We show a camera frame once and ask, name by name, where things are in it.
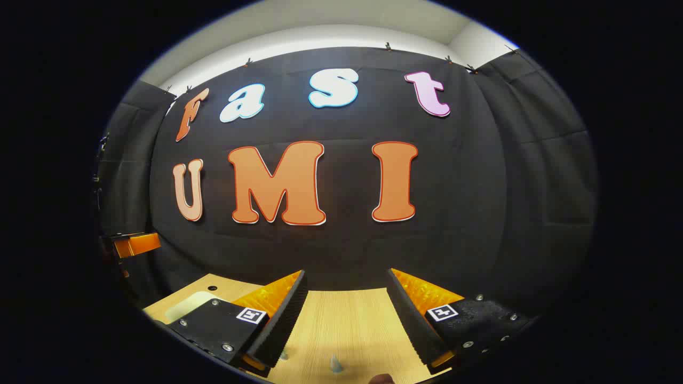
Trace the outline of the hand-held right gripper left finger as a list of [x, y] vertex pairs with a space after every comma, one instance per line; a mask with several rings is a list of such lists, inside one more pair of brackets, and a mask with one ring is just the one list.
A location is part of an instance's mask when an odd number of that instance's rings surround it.
[[280, 360], [308, 292], [300, 270], [232, 302], [203, 299], [168, 328], [215, 359], [266, 377]]

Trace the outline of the pale yellow suitcase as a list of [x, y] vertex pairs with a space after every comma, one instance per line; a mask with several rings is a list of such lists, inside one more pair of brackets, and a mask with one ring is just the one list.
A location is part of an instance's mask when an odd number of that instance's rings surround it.
[[168, 325], [180, 320], [183, 316], [186, 316], [191, 311], [214, 299], [219, 299], [219, 297], [216, 297], [210, 292], [200, 291], [191, 294], [164, 312], [166, 324]]

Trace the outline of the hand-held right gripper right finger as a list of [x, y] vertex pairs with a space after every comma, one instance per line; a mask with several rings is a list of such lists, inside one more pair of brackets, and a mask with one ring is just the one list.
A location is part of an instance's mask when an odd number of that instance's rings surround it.
[[536, 323], [482, 294], [468, 298], [395, 268], [386, 273], [391, 303], [431, 374], [468, 369]]

